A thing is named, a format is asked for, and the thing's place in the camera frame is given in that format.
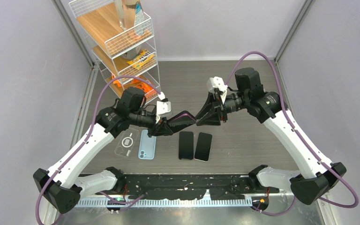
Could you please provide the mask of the black phone case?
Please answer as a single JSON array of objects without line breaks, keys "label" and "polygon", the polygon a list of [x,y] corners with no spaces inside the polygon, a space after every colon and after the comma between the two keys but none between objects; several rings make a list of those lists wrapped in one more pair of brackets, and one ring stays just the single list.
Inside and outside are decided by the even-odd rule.
[{"label": "black phone case", "polygon": [[190,118],[185,118],[185,117],[183,117],[183,118],[179,118],[179,119],[176,119],[176,120],[171,120],[171,119],[169,119],[168,121],[167,121],[167,123],[168,123],[168,125],[170,126],[170,127],[178,127],[178,126],[183,126],[183,125],[187,125],[187,126],[191,126],[191,125],[193,125],[193,124],[195,124],[196,123],[196,121],[193,121],[193,120],[191,120]]}]

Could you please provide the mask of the light blue phone case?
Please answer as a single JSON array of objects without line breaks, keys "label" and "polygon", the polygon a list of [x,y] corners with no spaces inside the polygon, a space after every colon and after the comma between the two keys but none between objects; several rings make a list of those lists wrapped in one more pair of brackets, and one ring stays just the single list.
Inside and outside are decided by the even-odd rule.
[{"label": "light blue phone case", "polygon": [[148,136],[148,130],[143,130],[141,133],[138,158],[143,160],[153,160],[156,149],[156,136]]}]

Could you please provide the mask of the clear phone case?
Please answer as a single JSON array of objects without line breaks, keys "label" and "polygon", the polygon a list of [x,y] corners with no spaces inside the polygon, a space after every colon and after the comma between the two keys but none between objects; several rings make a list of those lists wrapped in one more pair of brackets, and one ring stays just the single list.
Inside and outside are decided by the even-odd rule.
[{"label": "clear phone case", "polygon": [[115,148],[114,153],[124,158],[129,157],[139,136],[139,133],[139,130],[133,128],[129,128],[122,132],[121,136],[118,138],[119,142]]}]

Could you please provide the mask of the black phone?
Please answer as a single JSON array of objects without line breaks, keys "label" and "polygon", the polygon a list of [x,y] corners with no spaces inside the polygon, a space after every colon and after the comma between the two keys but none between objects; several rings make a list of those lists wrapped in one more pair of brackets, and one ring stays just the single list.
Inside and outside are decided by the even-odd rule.
[{"label": "black phone", "polygon": [[199,161],[207,162],[210,157],[210,149],[213,136],[200,132],[197,138],[194,158]]}]

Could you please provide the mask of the purple phone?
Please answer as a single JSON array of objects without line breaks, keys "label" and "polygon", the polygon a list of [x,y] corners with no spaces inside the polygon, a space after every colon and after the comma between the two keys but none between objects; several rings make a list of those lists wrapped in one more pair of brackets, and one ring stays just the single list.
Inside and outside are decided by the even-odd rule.
[{"label": "purple phone", "polygon": [[189,112],[179,113],[178,115],[172,117],[171,120],[176,120],[176,119],[183,118],[183,117],[190,118],[191,120],[196,121],[195,117],[193,115],[191,115]]}]

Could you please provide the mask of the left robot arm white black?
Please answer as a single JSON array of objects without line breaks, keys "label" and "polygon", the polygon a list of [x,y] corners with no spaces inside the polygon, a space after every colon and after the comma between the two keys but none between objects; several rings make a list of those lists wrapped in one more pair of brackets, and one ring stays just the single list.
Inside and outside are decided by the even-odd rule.
[{"label": "left robot arm white black", "polygon": [[155,129],[165,123],[171,103],[164,93],[158,95],[153,112],[143,108],[144,92],[128,88],[113,106],[100,110],[83,139],[48,170],[37,169],[33,179],[45,198],[60,214],[71,211],[80,199],[110,190],[120,194],[125,188],[124,175],[114,167],[80,177],[89,162],[130,125]]}]

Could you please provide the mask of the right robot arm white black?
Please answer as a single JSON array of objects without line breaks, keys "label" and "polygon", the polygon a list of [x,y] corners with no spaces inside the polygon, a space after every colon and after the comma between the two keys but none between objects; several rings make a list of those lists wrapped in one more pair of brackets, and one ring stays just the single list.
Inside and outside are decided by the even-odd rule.
[{"label": "right robot arm white black", "polygon": [[277,137],[298,167],[288,171],[258,166],[249,173],[250,189],[262,192],[273,187],[290,191],[306,205],[331,190],[346,173],[346,167],[340,162],[333,163],[305,136],[280,96],[264,90],[256,70],[239,69],[235,80],[235,90],[217,76],[207,81],[208,97],[197,114],[196,124],[219,126],[227,121],[228,114],[245,109]]}]

